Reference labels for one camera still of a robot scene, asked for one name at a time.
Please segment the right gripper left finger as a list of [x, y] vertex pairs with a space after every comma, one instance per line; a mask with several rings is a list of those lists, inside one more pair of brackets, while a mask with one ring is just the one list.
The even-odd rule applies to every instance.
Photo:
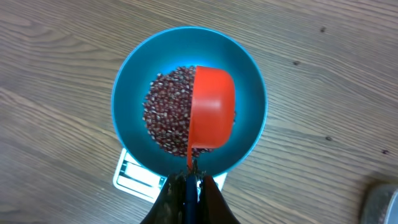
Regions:
[[170, 174], [141, 224], [182, 224], [185, 216], [185, 174]]

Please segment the red scoop blue handle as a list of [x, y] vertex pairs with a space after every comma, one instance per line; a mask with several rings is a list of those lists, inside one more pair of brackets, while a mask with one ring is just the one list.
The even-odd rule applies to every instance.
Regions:
[[197, 66], [188, 132], [185, 223], [197, 223], [200, 196], [197, 192], [200, 173], [192, 159], [192, 149], [225, 145], [232, 132], [234, 109], [235, 87], [231, 76], [221, 69]]

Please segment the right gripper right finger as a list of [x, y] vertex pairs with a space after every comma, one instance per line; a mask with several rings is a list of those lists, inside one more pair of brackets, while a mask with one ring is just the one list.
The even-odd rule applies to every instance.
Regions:
[[200, 187], [197, 223], [240, 224], [226, 203], [212, 176], [203, 176]]

